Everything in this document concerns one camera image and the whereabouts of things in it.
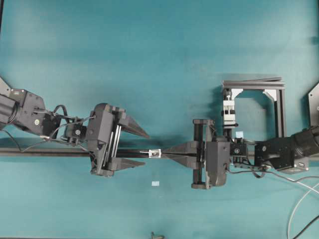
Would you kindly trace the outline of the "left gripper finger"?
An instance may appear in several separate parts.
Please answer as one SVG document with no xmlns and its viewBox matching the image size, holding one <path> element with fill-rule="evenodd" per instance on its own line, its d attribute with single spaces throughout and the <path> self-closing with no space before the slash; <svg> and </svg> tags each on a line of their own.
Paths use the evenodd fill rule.
<svg viewBox="0 0 319 239">
<path fill-rule="evenodd" d="M 137 136 L 149 138 L 150 136 L 138 125 L 138 123 L 129 115 L 119 119 L 119 125 L 122 130 Z"/>
<path fill-rule="evenodd" d="M 145 165 L 144 162 L 134 161 L 126 158 L 113 157 L 109 163 L 109 170 L 119 171 L 127 168 L 134 168 Z"/>
</svg>

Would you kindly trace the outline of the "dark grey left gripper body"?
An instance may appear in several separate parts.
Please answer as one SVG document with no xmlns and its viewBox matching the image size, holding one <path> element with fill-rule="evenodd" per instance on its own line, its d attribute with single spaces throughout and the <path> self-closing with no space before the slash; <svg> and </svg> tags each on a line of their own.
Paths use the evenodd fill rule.
<svg viewBox="0 0 319 239">
<path fill-rule="evenodd" d="M 90 153 L 91 174 L 112 177 L 116 171 L 112 158 L 116 153 L 122 128 L 119 120 L 126 118 L 126 110 L 101 103 L 91 111 L 90 117 L 86 142 Z"/>
</svg>

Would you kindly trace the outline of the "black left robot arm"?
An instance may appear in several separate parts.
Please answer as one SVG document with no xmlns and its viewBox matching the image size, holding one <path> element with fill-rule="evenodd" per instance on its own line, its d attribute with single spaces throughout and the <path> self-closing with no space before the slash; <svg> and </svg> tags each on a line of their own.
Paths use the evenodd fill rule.
<svg viewBox="0 0 319 239">
<path fill-rule="evenodd" d="M 125 109 L 100 103 L 87 118 L 71 117 L 64 105 L 49 111 L 42 97 L 24 89 L 11 89 L 8 95 L 0 97 L 0 126 L 9 124 L 44 141 L 80 146 L 89 153 L 91 174 L 104 177 L 143 165 L 130 157 L 116 156 L 121 131 L 149 137 Z"/>
</svg>

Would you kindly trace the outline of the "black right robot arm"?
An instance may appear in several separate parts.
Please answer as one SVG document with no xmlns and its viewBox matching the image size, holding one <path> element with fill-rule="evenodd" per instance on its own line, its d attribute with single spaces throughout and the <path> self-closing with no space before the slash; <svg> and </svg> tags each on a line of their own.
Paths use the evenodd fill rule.
<svg viewBox="0 0 319 239">
<path fill-rule="evenodd" d="M 271 168 L 286 174 L 307 171 L 309 158 L 319 152 L 318 126 L 288 137 L 249 141 L 218 136 L 210 119 L 196 119 L 193 124 L 193 141 L 164 149 L 161 154 L 193 170 L 194 189 L 223 186 L 231 165 L 257 178 Z"/>
</svg>

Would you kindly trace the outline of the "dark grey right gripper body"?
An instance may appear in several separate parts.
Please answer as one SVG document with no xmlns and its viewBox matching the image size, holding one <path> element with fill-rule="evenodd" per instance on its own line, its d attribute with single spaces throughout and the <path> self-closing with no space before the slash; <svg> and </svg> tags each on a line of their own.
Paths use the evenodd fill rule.
<svg viewBox="0 0 319 239">
<path fill-rule="evenodd" d="M 193 189 L 210 189 L 226 183 L 230 163 L 230 141 L 218 136 L 214 120 L 194 119 L 194 141 L 197 143 L 196 165 L 193 170 Z"/>
</svg>

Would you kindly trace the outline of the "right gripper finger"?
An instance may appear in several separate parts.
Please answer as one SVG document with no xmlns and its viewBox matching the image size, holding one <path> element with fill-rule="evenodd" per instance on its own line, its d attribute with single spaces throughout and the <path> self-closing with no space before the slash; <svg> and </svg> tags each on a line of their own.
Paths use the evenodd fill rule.
<svg viewBox="0 0 319 239">
<path fill-rule="evenodd" d="M 200 169 L 203 167 L 202 162 L 197 160 L 196 155 L 178 155 L 164 153 L 162 157 L 171 159 L 185 167 L 192 169 Z"/>
<path fill-rule="evenodd" d="M 162 149 L 163 154 L 193 155 L 203 147 L 203 141 L 189 141 L 167 149 Z"/>
</svg>

